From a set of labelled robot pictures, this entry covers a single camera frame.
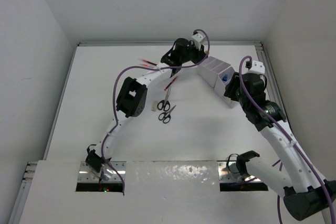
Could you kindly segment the blue spray bottle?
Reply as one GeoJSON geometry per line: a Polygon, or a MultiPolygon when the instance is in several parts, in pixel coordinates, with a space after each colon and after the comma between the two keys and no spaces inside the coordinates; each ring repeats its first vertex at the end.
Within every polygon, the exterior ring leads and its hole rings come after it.
{"type": "Polygon", "coordinates": [[[222,81],[223,81],[223,82],[227,82],[227,81],[229,81],[229,75],[225,74],[225,75],[222,77],[222,81]]]}

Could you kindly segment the large black scissors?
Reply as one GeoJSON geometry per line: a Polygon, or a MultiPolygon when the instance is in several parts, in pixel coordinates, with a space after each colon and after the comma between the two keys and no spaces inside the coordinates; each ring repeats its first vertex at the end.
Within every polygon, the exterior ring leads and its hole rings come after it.
{"type": "Polygon", "coordinates": [[[157,104],[158,110],[167,112],[170,109],[171,105],[170,105],[170,102],[168,101],[170,92],[171,92],[171,87],[167,88],[165,98],[157,104]]]}

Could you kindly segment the small black scissors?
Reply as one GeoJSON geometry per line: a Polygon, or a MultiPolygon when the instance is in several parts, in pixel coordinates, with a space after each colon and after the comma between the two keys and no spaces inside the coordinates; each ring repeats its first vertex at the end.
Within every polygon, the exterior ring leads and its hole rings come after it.
{"type": "Polygon", "coordinates": [[[159,121],[162,121],[164,124],[169,123],[169,121],[171,120],[171,112],[175,109],[175,105],[169,109],[167,112],[162,112],[159,116],[158,119],[159,121]]]}

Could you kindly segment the pink red pen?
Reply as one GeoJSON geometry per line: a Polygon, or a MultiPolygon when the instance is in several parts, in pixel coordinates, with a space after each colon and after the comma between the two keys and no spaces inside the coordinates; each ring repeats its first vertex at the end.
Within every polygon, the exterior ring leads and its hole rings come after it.
{"type": "Polygon", "coordinates": [[[142,67],[147,67],[147,68],[152,68],[151,66],[147,65],[147,64],[139,64],[139,66],[142,66],[142,67]]]}

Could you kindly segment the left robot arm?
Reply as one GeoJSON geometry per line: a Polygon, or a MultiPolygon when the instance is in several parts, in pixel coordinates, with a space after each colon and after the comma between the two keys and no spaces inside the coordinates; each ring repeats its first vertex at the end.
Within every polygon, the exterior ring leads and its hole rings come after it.
{"type": "Polygon", "coordinates": [[[208,36],[197,30],[191,40],[178,38],[154,67],[131,66],[120,72],[113,86],[112,122],[102,141],[89,150],[86,158],[86,164],[95,174],[101,177],[105,165],[114,170],[108,152],[112,150],[114,139],[123,124],[128,119],[139,116],[144,110],[148,89],[175,76],[183,68],[198,66],[208,57],[209,50],[208,36]],[[145,69],[148,72],[138,78],[125,78],[119,93],[116,93],[121,76],[126,71],[136,68],[145,69]]]}

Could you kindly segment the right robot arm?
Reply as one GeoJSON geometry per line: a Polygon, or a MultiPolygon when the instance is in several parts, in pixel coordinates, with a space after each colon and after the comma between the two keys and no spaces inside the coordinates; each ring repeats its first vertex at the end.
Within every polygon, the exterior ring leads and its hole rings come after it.
{"type": "Polygon", "coordinates": [[[311,163],[296,141],[278,104],[266,99],[265,84],[255,73],[235,72],[225,88],[224,96],[240,103],[247,120],[268,141],[282,162],[286,173],[267,165],[255,151],[236,158],[236,172],[262,180],[280,198],[288,212],[302,221],[329,209],[335,223],[332,203],[335,181],[327,180],[311,163]]]}

